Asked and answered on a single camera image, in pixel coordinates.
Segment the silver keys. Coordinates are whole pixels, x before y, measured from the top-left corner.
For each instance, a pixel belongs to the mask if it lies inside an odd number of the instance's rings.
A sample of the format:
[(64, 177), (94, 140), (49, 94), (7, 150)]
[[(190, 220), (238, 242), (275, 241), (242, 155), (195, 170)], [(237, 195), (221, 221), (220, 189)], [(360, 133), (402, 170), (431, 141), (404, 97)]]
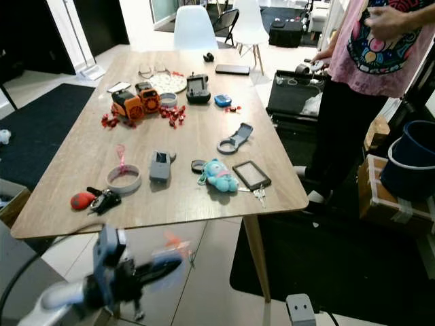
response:
[(251, 191), (253, 196), (258, 199), (258, 202), (260, 202), (261, 207), (265, 209), (265, 188), (259, 187), (258, 189), (253, 189)]

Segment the grey key fob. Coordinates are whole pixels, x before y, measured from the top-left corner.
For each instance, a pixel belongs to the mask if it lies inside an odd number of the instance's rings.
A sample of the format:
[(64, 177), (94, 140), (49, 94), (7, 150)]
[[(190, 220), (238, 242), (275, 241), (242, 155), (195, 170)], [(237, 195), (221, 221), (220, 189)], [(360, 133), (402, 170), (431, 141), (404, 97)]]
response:
[(171, 164), (175, 156), (166, 152), (155, 151), (150, 162), (149, 178), (152, 183), (168, 183), (171, 179)]

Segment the white round plate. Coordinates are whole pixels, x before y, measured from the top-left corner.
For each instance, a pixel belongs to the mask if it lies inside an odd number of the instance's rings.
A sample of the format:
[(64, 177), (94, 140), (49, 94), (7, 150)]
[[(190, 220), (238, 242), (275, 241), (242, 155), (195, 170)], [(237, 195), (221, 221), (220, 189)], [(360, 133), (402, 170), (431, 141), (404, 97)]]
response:
[(187, 77), (176, 72), (158, 72), (147, 78), (158, 93), (180, 93), (187, 87)]

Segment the white door frame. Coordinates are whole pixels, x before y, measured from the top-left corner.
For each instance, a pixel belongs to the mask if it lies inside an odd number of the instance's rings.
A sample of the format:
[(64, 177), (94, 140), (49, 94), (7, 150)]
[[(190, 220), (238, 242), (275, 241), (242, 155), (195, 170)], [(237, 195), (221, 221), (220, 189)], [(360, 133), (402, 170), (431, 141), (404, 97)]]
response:
[(74, 0), (46, 0), (46, 2), (75, 73), (80, 79), (98, 82), (105, 74), (105, 69), (99, 65), (90, 50)]

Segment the black crate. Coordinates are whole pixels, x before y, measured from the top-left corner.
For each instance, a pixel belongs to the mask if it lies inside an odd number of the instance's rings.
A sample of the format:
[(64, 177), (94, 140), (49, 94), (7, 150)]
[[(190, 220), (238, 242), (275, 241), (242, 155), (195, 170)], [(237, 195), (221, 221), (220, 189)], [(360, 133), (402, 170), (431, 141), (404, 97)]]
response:
[(299, 124), (316, 124), (317, 117), (301, 115), (305, 100), (316, 96), (324, 89), (328, 75), (298, 73), (278, 69), (271, 84), (266, 112), (274, 122), (299, 122)]

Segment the light wooden table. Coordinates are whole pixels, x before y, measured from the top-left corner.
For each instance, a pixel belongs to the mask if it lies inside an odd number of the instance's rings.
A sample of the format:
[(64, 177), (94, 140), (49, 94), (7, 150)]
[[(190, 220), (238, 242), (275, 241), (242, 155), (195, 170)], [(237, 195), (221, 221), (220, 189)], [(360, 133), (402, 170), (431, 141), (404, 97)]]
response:
[[(186, 120), (178, 128), (170, 127), (159, 115), (134, 128), (102, 127), (101, 119), (111, 106), (106, 89), (118, 82), (137, 81), (139, 65), (156, 62), (183, 74), (207, 74), (209, 90), (229, 95), (234, 105), (242, 106), (241, 111), (226, 113), (213, 105), (187, 105)], [(102, 220), (120, 229), (133, 229), (242, 217), (264, 298), (271, 300), (259, 217), (300, 211), (308, 205), (307, 193), (251, 80), (215, 74), (200, 52), (127, 50), (118, 55), (35, 186), (10, 230), (12, 236), (25, 239), (94, 231), (91, 223), (98, 217), (75, 212), (69, 199), (85, 187), (105, 187), (107, 174), (118, 165), (119, 145), (125, 148), (128, 164), (139, 166), (143, 172), (148, 171), (155, 151), (175, 154), (176, 161), (166, 186), (150, 187), (144, 180)], [(199, 185), (190, 164), (195, 159), (212, 158), (228, 166), (255, 162), (271, 178), (265, 190), (265, 209), (252, 194), (219, 194)]]

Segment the black car key bunch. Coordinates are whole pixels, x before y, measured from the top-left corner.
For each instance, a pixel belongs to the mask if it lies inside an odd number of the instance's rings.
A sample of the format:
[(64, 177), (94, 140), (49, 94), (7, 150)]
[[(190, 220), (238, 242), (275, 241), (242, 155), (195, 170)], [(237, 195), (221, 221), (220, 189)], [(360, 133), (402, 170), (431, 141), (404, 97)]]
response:
[(87, 187), (86, 190), (96, 196), (89, 205), (90, 214), (96, 213), (97, 215), (102, 215), (109, 209), (121, 204), (121, 196), (119, 196), (117, 192), (113, 192), (111, 189), (105, 189), (101, 192), (95, 187)]

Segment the blue plush keychain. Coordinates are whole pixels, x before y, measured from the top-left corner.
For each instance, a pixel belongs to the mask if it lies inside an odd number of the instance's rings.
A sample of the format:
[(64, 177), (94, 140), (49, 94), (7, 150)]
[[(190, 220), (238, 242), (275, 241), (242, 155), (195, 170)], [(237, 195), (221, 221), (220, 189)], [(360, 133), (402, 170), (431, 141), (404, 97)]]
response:
[(236, 192), (239, 189), (237, 178), (233, 177), (227, 165), (218, 159), (205, 162), (198, 184), (212, 185), (218, 192)]

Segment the black smartphone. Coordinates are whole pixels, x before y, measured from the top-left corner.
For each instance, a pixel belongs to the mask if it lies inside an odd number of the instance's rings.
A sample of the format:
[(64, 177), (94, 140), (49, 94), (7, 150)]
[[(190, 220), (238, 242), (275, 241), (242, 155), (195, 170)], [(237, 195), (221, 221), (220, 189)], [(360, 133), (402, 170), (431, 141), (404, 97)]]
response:
[(220, 63), (215, 66), (215, 73), (227, 75), (249, 75), (251, 74), (251, 68), (243, 65), (225, 65), (224, 63)]

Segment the red plush ball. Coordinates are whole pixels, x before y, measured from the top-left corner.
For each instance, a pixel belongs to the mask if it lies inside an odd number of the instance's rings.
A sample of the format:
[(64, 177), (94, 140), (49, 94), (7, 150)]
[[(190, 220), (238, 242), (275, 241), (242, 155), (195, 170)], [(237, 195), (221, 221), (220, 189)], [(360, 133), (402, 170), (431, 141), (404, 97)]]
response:
[(69, 205), (75, 211), (83, 211), (90, 207), (90, 205), (97, 199), (97, 195), (91, 192), (79, 192), (69, 199)]

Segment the black card holder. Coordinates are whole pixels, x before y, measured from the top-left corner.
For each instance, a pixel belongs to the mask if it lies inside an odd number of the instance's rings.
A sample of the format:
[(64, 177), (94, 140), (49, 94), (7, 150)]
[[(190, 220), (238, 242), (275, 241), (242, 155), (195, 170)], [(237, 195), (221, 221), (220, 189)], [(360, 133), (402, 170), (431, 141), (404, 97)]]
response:
[(236, 175), (245, 184), (248, 192), (269, 187), (273, 181), (253, 161), (242, 162), (232, 167)]

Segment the white plastic bag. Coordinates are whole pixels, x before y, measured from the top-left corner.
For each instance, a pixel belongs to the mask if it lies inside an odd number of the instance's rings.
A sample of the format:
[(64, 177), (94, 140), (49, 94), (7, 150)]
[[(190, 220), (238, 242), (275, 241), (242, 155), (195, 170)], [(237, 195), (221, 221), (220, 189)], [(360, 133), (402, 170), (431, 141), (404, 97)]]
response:
[(300, 114), (306, 115), (307, 117), (317, 117), (320, 111), (322, 96), (323, 92), (320, 92), (316, 96), (309, 97), (305, 100)]

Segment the dark blue bucket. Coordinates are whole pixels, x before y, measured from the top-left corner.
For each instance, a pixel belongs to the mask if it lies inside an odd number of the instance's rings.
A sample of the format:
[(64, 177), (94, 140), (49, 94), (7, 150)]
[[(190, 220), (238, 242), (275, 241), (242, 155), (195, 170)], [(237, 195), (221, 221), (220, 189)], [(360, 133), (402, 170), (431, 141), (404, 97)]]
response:
[(411, 202), (435, 195), (435, 122), (415, 120), (387, 150), (380, 182), (395, 198)]

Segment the dark carpet rug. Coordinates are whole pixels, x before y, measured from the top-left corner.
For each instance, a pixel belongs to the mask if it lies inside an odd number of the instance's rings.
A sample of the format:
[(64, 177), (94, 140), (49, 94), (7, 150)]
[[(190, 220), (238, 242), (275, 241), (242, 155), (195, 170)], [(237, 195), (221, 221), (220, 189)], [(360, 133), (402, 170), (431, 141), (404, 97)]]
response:
[(435, 279), (415, 237), (360, 219), (358, 172), (325, 206), (258, 220), (271, 298), (389, 326), (435, 326)]
[(1, 149), (0, 177), (34, 189), (94, 91), (60, 84), (1, 119), (10, 140)]

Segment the black folding chair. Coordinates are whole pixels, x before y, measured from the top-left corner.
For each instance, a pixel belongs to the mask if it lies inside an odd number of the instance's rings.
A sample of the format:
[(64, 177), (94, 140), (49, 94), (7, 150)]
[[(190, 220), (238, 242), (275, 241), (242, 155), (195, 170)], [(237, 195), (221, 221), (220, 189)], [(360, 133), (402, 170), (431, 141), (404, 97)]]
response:
[(234, 8), (224, 10), (217, 19), (213, 22), (213, 30), (216, 37), (224, 37), (224, 43), (229, 43), (231, 46), (235, 44), (233, 40), (233, 28), (237, 23), (239, 17), (239, 10)]

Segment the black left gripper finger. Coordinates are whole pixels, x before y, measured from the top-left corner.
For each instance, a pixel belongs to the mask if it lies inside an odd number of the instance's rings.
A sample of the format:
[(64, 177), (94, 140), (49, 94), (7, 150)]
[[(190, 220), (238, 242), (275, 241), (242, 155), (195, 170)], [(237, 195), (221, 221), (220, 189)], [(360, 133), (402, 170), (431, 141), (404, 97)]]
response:
[(140, 266), (137, 267), (138, 283), (154, 283), (174, 273), (176, 267), (172, 266)]
[(178, 268), (183, 262), (183, 255), (178, 252), (159, 252), (152, 255), (152, 260), (140, 266), (172, 266)]

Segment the person's right hand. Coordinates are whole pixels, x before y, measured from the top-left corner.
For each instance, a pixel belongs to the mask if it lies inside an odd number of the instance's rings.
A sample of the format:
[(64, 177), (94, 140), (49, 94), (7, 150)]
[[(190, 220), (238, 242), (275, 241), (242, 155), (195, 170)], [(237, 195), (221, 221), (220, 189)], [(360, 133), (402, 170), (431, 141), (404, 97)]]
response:
[(323, 52), (318, 52), (314, 57), (311, 59), (311, 71), (313, 73), (316, 73), (318, 71), (321, 71), (321, 69), (326, 68), (329, 65), (330, 59), (332, 58), (333, 50), (327, 49)]

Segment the wooden crate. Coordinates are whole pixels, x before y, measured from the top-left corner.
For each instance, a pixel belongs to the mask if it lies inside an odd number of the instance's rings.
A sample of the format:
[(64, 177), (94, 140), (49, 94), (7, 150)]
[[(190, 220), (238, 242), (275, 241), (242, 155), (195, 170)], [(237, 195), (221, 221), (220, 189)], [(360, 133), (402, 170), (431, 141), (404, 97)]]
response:
[(0, 220), (10, 229), (14, 226), (14, 223), (18, 219), (18, 216), (28, 199), (30, 199), (31, 191), (27, 187), (23, 187), (15, 195), (2, 194), (1, 199), (7, 198), (5, 205), (0, 209)]

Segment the black handheld device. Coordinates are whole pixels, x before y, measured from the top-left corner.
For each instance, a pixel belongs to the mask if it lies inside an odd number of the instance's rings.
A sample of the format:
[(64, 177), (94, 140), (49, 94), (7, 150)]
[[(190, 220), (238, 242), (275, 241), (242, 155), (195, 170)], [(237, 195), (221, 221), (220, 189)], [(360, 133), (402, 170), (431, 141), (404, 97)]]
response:
[(207, 105), (211, 99), (208, 80), (209, 76), (206, 74), (189, 75), (186, 78), (186, 98), (190, 105)]

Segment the person in pink shirt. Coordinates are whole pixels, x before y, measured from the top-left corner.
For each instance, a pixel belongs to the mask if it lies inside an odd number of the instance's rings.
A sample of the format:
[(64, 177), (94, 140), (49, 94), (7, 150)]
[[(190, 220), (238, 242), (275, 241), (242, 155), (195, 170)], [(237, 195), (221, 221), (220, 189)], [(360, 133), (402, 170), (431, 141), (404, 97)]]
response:
[(364, 24), (372, 7), (416, 12), (435, 0), (349, 0), (328, 47), (327, 66), (316, 124), (313, 161), (295, 166), (300, 178), (316, 183), (307, 209), (321, 206), (352, 170), (373, 119), (390, 98), (404, 95), (435, 40), (435, 24), (379, 40)]

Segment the person's left hand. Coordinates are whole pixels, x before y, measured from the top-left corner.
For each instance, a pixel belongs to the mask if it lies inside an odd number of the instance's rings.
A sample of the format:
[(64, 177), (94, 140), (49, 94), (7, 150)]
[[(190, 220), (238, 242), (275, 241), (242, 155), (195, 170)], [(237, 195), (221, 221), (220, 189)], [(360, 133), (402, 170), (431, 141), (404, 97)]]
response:
[(372, 7), (364, 24), (369, 27), (370, 34), (379, 40), (389, 40), (408, 31), (415, 30), (412, 22), (408, 22), (408, 13), (390, 6)]

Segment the taped cardboard box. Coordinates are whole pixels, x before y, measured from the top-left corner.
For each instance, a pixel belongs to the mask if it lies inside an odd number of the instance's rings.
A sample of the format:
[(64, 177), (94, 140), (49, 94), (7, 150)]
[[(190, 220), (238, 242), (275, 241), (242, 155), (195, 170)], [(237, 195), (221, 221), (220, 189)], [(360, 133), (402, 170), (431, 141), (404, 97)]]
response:
[(435, 235), (435, 196), (410, 202), (395, 198), (380, 181), (387, 159), (367, 155), (358, 168), (360, 219), (422, 237)]

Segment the orange toy robot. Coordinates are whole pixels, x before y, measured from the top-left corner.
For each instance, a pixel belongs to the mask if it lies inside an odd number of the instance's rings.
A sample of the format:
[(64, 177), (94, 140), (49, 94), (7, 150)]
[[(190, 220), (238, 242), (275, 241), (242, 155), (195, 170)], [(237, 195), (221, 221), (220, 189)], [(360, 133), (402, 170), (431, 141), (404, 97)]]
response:
[(143, 81), (135, 85), (135, 91), (127, 89), (111, 91), (113, 117), (130, 127), (135, 127), (148, 114), (156, 113), (161, 107), (161, 97), (150, 83)]

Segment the white plastic chair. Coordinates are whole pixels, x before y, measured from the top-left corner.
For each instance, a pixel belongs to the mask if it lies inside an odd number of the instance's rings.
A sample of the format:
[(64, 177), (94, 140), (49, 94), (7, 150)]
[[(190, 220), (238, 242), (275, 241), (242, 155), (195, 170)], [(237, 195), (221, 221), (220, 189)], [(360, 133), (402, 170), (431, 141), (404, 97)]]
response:
[(217, 50), (218, 42), (205, 7), (181, 6), (176, 12), (174, 50)]
[(260, 69), (265, 73), (263, 67), (263, 56), (260, 50), (262, 43), (268, 43), (269, 33), (265, 31), (261, 8), (257, 0), (233, 0), (233, 9), (239, 11), (233, 38), (238, 45), (239, 55), (243, 49), (253, 55), (253, 69)]

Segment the thin-framed eyeglasses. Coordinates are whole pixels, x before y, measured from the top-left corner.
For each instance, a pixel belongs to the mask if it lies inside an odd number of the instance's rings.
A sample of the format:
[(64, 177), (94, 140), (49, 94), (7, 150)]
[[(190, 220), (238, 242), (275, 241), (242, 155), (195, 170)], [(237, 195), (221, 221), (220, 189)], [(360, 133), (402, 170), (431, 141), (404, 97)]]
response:
[(161, 62), (156, 63), (142, 63), (139, 65), (139, 72), (137, 72), (143, 79), (155, 77), (160, 74), (170, 74), (170, 71), (166, 68), (166, 65)]

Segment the small grey tape roll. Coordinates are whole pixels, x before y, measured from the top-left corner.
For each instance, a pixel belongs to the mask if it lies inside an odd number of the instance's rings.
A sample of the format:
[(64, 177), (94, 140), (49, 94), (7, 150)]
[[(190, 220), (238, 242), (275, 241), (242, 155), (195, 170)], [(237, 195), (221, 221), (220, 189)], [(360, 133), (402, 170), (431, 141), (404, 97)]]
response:
[(160, 106), (163, 109), (173, 109), (177, 106), (177, 95), (172, 92), (160, 94)]

